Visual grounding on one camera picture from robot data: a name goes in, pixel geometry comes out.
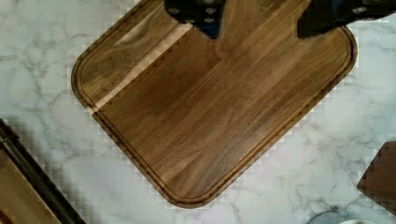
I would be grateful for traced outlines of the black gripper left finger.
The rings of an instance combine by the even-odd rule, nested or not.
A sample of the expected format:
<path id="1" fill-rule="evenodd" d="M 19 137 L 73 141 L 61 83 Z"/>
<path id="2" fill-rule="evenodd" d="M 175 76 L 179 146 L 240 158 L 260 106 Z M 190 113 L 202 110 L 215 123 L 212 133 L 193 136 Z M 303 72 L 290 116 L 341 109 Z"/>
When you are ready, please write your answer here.
<path id="1" fill-rule="evenodd" d="M 191 23 L 206 36 L 217 39 L 226 0 L 163 0 L 165 11 L 180 23 Z"/>

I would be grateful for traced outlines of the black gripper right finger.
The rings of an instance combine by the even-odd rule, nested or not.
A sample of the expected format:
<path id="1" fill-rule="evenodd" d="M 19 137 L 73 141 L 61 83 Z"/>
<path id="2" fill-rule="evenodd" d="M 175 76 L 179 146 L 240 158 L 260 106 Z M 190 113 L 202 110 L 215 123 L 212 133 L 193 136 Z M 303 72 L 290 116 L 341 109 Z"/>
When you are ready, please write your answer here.
<path id="1" fill-rule="evenodd" d="M 297 36 L 324 35 L 352 22 L 378 20 L 395 11 L 396 0 L 312 0 L 297 21 Z"/>

